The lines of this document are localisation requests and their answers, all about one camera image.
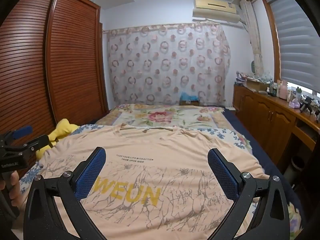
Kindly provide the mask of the peach printed t-shirt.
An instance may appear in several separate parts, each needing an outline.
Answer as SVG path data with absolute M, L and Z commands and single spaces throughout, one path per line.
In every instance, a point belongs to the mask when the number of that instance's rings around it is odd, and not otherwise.
M 41 173 L 74 170 L 97 147 L 106 163 L 82 205 L 107 239 L 207 239 L 233 204 L 208 165 L 212 148 L 266 178 L 256 157 L 209 134 L 121 125 L 66 137 L 44 153 Z

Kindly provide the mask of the yellow plush toy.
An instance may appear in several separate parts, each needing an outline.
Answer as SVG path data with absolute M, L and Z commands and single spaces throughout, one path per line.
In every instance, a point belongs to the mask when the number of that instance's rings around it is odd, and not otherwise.
M 36 159 L 40 160 L 46 150 L 53 148 L 60 140 L 76 131 L 79 127 L 76 124 L 70 124 L 67 119 L 60 120 L 56 128 L 48 135 L 49 144 L 36 151 Z

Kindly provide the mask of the navy bed sheet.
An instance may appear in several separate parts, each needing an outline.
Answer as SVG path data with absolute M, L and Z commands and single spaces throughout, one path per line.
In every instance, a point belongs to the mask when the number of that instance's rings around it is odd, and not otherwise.
M 260 165 L 265 170 L 265 173 L 268 175 L 277 175 L 280 178 L 287 202 L 288 203 L 291 202 L 294 205 L 294 207 L 299 210 L 300 216 L 302 218 L 302 224 L 305 224 L 306 220 L 305 220 L 301 202 L 298 196 L 296 195 L 296 193 L 293 191 L 289 182 L 284 178 L 284 176 L 278 170 L 276 165 L 274 165 L 274 163 L 271 161 L 270 157 L 261 148 L 259 143 L 252 137 L 249 131 L 243 126 L 241 121 L 236 117 L 235 113 L 233 111 L 225 109 L 225 111 L 223 112 L 223 115 L 236 131 L 241 133 L 246 139 L 249 140 L 249 143 L 252 146 L 253 155 L 258 159 Z

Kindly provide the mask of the brown louvered wardrobe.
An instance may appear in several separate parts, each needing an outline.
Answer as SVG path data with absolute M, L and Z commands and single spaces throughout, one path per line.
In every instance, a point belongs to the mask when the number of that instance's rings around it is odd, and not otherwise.
M 100 7 L 19 0 L 1 25 L 1 132 L 91 124 L 108 113 Z

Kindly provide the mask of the wooden sideboard cabinet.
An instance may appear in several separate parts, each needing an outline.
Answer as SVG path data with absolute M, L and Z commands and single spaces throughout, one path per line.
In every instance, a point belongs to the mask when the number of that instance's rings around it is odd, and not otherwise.
M 302 113 L 283 99 L 238 85 L 234 85 L 233 107 L 238 119 L 277 166 L 284 161 L 291 137 L 314 150 L 319 135 L 314 114 Z

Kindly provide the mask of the pink floral bedspread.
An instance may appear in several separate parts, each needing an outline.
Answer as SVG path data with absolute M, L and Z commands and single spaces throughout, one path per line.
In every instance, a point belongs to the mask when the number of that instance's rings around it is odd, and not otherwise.
M 135 127 L 174 127 L 187 129 L 226 128 L 234 130 L 221 107 L 122 104 L 114 108 L 97 125 L 128 124 Z

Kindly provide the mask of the circle patterned curtain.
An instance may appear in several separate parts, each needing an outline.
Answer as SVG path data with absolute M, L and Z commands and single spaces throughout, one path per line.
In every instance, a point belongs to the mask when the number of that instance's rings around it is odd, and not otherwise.
M 116 104 L 176 105 L 183 94 L 224 106 L 231 49 L 212 22 L 146 25 L 107 32 Z

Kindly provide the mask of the pink bottle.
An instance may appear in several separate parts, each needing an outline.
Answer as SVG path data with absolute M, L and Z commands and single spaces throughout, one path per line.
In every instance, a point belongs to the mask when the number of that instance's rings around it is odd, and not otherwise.
M 282 80 L 279 86 L 279 98 L 287 100 L 287 81 Z

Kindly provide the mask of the cardboard box on cabinet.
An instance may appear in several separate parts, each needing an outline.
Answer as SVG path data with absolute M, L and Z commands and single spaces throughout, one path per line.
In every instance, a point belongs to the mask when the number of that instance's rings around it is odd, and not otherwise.
M 259 80 L 247 78 L 245 86 L 250 90 L 258 91 L 267 91 L 267 87 L 269 87 L 269 83 L 260 82 Z

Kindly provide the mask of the blue item on box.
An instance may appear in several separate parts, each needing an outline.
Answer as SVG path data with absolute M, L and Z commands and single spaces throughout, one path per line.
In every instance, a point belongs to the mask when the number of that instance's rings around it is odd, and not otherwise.
M 189 95 L 186 92 L 182 92 L 180 96 L 180 101 L 185 101 L 185 102 L 199 101 L 199 97 L 195 95 Z

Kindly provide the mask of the grey window blind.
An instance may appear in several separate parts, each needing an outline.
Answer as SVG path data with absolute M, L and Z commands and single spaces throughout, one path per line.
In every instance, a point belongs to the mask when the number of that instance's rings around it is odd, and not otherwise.
M 319 35 L 295 0 L 267 0 L 280 50 L 280 77 L 319 92 Z

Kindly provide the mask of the tied beige curtain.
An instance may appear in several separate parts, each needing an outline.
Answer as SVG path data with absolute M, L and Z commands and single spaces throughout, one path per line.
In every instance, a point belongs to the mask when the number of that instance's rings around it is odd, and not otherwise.
M 261 40 L 253 5 L 248 0 L 241 0 L 240 7 L 245 17 L 249 38 L 253 50 L 255 74 L 259 77 L 262 77 L 264 73 L 264 67 L 263 57 L 261 54 Z

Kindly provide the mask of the wall air conditioner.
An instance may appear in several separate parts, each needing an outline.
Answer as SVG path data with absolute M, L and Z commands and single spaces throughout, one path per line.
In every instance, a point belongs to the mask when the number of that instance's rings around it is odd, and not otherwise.
M 193 17 L 239 23 L 240 15 L 233 3 L 221 0 L 195 0 Z

